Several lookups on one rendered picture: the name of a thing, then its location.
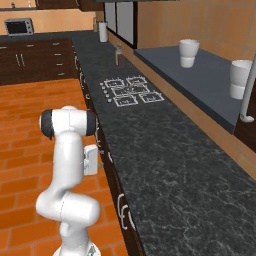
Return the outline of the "dark wood cabinet panel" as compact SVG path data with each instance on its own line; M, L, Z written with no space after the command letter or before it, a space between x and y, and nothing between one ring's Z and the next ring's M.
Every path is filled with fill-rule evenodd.
M238 120L234 130L234 136L256 153L256 94L252 93L248 114L254 118L251 123Z

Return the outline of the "grey toaster oven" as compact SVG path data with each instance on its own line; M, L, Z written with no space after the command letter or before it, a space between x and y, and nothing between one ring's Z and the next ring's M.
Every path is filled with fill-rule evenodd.
M9 36L28 36L34 34L31 18L6 19L4 25Z

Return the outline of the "black hob with white grates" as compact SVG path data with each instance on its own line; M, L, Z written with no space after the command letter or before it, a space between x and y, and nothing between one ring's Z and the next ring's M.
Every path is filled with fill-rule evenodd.
M164 100L160 92L149 89L146 78L141 75L105 79L99 85L107 102L114 103L117 107L130 107L140 103L148 104Z

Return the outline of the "window with dark frame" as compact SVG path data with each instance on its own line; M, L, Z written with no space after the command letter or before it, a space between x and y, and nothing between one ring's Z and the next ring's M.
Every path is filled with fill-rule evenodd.
M132 48L137 47L136 2L106 2L104 16L108 29Z

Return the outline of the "brown glass bottle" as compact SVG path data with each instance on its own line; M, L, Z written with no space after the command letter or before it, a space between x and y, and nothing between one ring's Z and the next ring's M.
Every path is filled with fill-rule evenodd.
M115 56L116 56L116 65L119 67L123 67L124 66L124 56L123 56L123 53L121 50L121 45L117 45Z

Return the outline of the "dark wood cupboard run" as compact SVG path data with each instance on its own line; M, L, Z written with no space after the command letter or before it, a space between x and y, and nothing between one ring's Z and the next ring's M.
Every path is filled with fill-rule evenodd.
M0 43L0 86L75 77L70 39Z

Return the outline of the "dark wood drawer run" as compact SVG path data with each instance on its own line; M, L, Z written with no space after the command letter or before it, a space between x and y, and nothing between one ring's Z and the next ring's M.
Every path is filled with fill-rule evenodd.
M103 162L104 172L108 181L113 204L115 207L115 212L118 217L117 197L121 193L124 194L124 191L117 174L115 162L113 160L113 163L111 163L108 158L108 151L110 152L110 154L112 153L109 147L110 136L106 131L106 126L110 123L110 119L104 120L104 118L106 118L107 110L111 110L114 107L114 104L107 102L103 90L99 85L99 83L103 82L105 79L114 78L114 75L111 74L109 71L103 72L96 71L94 69L87 70L85 68L84 59L81 56L81 52L78 51L75 48L75 46L73 46L73 51L75 68L79 75L80 87L82 88L86 106L90 110L92 110L96 115L96 144L99 148L100 157ZM138 233L137 231L134 231L130 225L128 211L130 211L129 205L128 210L126 212L128 227L127 230L123 230L121 228L120 219L118 217L119 226L121 228L128 256L145 256L144 249L143 246L141 245Z

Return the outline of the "dark wall shelf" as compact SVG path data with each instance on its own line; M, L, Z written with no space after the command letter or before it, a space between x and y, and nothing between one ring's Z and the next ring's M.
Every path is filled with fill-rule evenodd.
M36 7L21 7L21 8L0 8L0 12L17 12L17 11L33 11L37 10Z

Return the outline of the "white paper towel roll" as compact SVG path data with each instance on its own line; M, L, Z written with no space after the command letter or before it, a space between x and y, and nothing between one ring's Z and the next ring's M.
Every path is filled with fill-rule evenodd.
M102 43L105 43L105 42L108 41L107 23L106 22L100 22L99 23L99 40Z

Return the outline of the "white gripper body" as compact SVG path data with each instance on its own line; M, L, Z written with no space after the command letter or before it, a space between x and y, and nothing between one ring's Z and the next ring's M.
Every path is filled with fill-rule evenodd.
M95 144L84 147L84 175L98 173L98 147Z

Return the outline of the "dark wood wall cupboards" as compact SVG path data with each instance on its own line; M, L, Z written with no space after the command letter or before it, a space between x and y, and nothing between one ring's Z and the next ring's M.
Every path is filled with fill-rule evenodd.
M102 11L103 4L95 0L35 0L39 10L79 9L83 12Z

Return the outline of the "white translucent cup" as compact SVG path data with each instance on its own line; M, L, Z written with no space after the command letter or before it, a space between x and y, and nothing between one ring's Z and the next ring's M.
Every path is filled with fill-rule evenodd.
M183 39L179 41L180 65L183 68L191 68L199 50L200 42L194 39Z
M234 60L231 63L229 92L232 98L238 100L243 98L251 66L251 60Z

